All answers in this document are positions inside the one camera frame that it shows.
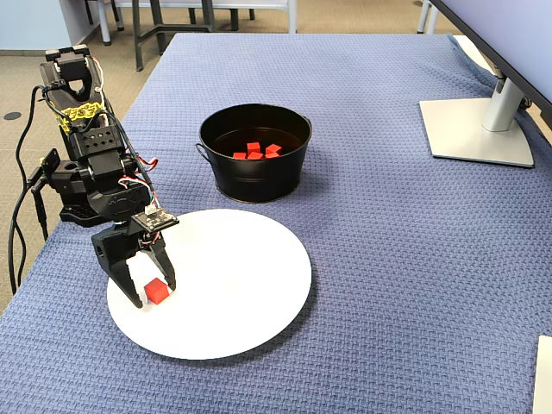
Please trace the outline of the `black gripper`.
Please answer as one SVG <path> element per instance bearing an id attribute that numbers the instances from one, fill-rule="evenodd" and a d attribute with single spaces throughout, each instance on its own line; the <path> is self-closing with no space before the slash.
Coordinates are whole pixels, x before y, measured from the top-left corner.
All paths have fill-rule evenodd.
<path id="1" fill-rule="evenodd" d="M 127 260 L 134 257 L 139 250 L 138 239 L 142 234 L 143 231 L 138 230 L 135 224 L 123 223 L 113 224 L 91 237 L 101 268 L 138 309 L 143 306 L 143 303 L 130 276 Z M 165 240 L 152 241 L 141 251 L 157 266 L 168 287 L 174 292 L 176 290 L 176 273 L 166 252 Z"/>

